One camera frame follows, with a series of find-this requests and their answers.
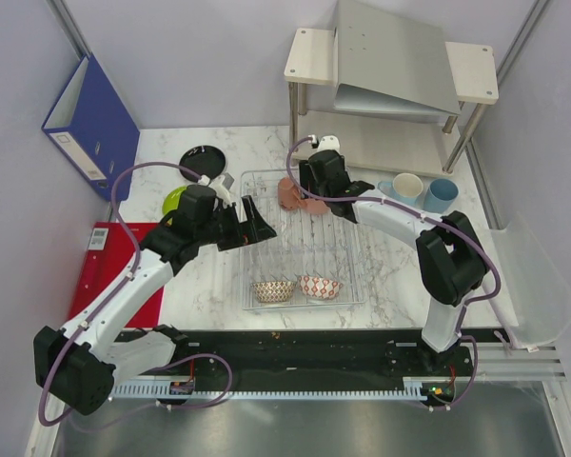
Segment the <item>light blue ceramic mug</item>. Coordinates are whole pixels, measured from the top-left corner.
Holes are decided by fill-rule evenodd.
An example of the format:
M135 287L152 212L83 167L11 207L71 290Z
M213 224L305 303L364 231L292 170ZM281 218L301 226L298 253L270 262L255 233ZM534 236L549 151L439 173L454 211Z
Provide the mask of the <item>light blue ceramic mug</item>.
M378 189L393 200L415 206L423 193L423 181L415 174L400 173L391 181L379 182Z

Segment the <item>lime green plate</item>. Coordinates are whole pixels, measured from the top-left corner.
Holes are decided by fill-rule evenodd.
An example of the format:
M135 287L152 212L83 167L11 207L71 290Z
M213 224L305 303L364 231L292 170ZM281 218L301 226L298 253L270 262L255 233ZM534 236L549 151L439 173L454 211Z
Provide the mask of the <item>lime green plate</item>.
M164 199L162 205L162 213L167 215L170 211L176 210L179 205L182 193L187 189L187 186L181 186L172 190Z

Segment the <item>black plate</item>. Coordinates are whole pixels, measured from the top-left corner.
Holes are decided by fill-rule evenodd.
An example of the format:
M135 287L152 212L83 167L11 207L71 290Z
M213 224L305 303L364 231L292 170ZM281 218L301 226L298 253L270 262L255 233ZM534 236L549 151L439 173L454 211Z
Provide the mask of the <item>black plate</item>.
M185 152L179 166L187 169L180 170L180 173L188 181L197 182L196 175L215 179L226 168L226 156L217 147L200 145Z

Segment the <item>light blue tumbler cup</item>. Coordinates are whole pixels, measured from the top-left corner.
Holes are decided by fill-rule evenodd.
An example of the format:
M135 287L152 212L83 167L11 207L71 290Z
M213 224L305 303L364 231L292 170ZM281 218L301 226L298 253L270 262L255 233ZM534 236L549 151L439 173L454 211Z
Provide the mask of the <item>light blue tumbler cup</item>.
M423 209L427 212L445 213L458 195L459 189L453 181L445 178L435 179L426 191Z

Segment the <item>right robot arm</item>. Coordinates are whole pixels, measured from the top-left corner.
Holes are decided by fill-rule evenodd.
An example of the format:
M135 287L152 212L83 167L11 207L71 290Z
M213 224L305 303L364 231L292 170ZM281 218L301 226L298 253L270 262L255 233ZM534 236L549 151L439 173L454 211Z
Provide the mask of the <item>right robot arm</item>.
M353 181L345 159L321 150L298 165L302 193L324 201L332 213L392 236L414 248L423 286L431 300L417 350L419 368L431 375L451 363L450 348L460 338L465 305L493 268L467 216L422 213L393 200L365 181Z

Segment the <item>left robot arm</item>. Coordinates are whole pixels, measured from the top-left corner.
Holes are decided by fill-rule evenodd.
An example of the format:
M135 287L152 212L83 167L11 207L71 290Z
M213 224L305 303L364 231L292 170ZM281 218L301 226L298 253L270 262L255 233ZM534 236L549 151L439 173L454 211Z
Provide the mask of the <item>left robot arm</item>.
M112 390L147 371L169 374L187 369L189 351L172 331L154 329L128 343L116 338L159 289L194 260L200 248L243 248L276 237L250 196L242 199L246 219L239 220L227 193L191 185L177 209L163 217L142 241L124 269L86 308L59 329L42 328L34 337L36 383L40 403L53 395L71 409L90 415Z

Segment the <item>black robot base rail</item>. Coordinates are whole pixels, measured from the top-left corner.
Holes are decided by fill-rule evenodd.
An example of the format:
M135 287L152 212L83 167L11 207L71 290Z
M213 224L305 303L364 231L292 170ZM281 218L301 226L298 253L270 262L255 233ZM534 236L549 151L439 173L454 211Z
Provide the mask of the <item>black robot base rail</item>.
M204 387L402 387L407 378L450 382L472 373L468 343L436 354L417 330L178 330L174 375Z

